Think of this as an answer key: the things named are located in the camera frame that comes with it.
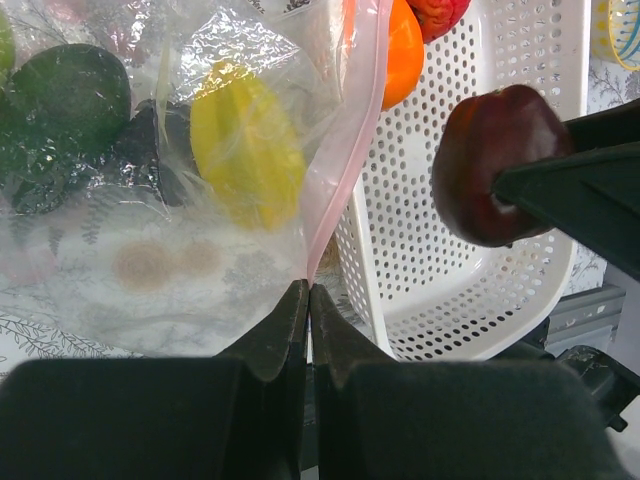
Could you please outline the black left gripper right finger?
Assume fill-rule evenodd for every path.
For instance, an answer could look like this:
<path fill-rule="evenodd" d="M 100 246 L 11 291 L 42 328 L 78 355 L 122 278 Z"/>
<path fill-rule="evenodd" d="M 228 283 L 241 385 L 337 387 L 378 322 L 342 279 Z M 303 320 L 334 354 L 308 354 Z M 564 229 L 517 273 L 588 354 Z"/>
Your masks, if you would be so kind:
<path fill-rule="evenodd" d="M 579 378 L 549 361 L 398 362 L 310 292 L 323 479 L 624 479 Z"/>

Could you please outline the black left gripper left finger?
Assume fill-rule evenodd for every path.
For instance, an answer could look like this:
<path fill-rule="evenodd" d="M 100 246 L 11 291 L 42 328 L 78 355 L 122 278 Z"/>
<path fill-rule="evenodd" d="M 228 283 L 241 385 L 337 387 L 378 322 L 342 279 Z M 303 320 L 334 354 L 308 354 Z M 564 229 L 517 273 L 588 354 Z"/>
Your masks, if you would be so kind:
<path fill-rule="evenodd" d="M 296 479 L 309 286 L 212 357 L 55 359 L 1 385 L 5 479 Z"/>

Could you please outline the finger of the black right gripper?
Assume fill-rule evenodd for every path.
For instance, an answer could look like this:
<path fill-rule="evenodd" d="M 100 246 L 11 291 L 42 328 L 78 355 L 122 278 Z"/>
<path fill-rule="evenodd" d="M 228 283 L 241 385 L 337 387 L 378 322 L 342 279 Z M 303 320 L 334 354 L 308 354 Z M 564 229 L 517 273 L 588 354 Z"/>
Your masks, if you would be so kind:
<path fill-rule="evenodd" d="M 504 171 L 493 192 L 639 278 L 639 144 Z"/>
<path fill-rule="evenodd" d="M 638 142 L 640 100 L 564 122 L 577 152 Z"/>

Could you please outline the dark red apple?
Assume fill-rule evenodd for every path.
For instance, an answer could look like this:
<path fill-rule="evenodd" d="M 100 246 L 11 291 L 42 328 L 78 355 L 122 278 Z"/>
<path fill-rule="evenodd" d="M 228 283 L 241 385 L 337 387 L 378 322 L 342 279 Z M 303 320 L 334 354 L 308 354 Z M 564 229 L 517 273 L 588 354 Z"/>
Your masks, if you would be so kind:
<path fill-rule="evenodd" d="M 551 229 L 496 197 L 505 170 L 575 152 L 568 129 L 540 93 L 512 85 L 461 101 L 451 112 L 432 165 L 435 208 L 449 230 L 487 248 Z"/>

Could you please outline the red strawberry fruit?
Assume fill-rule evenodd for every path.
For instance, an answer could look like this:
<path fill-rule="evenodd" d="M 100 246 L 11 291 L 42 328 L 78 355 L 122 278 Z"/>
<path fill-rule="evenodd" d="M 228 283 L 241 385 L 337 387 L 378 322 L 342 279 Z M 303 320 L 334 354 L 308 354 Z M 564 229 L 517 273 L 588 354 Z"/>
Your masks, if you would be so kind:
<path fill-rule="evenodd" d="M 422 35 L 429 44 L 448 33 L 469 8 L 470 0 L 409 0 Z"/>

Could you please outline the orange fruit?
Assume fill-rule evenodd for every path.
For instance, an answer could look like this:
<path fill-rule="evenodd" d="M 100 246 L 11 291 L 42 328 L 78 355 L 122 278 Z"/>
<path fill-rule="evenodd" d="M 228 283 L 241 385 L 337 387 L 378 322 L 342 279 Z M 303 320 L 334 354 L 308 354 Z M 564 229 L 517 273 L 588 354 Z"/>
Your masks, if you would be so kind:
<path fill-rule="evenodd" d="M 341 1 L 342 40 L 340 67 L 341 88 L 356 40 L 355 15 L 357 1 Z M 424 46 L 417 19 L 407 1 L 395 0 L 388 29 L 386 81 L 382 110 L 402 102 L 415 89 L 423 69 Z"/>

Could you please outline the clear zip top bag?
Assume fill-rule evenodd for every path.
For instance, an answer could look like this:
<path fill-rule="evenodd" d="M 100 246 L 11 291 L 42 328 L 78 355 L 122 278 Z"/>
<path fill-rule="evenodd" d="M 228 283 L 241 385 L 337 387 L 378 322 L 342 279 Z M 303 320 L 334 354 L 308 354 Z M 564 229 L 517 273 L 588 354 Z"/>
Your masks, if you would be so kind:
<path fill-rule="evenodd" d="M 215 354 L 311 278 L 375 133 L 387 1 L 5 1 L 1 337 Z"/>

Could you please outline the yellow star fruit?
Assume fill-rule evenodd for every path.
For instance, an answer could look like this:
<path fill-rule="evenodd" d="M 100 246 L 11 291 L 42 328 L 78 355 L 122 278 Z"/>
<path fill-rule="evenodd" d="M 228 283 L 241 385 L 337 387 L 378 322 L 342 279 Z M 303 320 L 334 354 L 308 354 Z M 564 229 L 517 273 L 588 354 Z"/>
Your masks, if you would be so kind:
<path fill-rule="evenodd" d="M 253 72 L 214 64 L 191 104 L 190 144 L 234 223 L 273 231 L 295 216 L 305 157 L 278 95 Z"/>

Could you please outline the dark purple fruit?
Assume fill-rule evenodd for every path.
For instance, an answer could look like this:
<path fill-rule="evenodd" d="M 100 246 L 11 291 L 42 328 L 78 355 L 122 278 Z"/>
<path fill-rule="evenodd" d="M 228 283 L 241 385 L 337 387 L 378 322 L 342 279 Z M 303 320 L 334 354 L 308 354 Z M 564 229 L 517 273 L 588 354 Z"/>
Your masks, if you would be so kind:
<path fill-rule="evenodd" d="M 184 172 L 197 172 L 190 145 L 189 117 L 189 105 L 167 103 L 165 131 L 169 146 L 177 154 L 171 163 L 160 159 L 158 114 L 151 99 L 138 104 L 135 115 L 114 144 L 122 178 L 131 185 L 149 187 L 155 197 L 169 207 L 187 203 L 187 190 L 180 176 Z"/>

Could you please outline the dark green avocado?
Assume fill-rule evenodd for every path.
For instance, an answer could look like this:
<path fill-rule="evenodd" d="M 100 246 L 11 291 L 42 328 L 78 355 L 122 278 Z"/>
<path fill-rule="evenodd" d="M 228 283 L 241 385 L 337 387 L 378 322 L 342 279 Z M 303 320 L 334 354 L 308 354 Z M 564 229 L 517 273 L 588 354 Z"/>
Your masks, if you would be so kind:
<path fill-rule="evenodd" d="M 60 207 L 97 173 L 130 119 L 122 62 L 89 44 L 32 56 L 1 94 L 1 195 L 18 214 Z"/>

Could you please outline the green pear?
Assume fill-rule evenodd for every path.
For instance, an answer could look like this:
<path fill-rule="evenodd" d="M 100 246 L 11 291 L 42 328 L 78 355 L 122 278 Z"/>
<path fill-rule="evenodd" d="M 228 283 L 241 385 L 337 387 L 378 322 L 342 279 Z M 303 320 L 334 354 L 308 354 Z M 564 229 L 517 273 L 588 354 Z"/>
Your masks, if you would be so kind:
<path fill-rule="evenodd" d="M 10 22 L 4 11 L 0 12 L 0 68 L 5 78 L 14 66 L 15 43 Z"/>

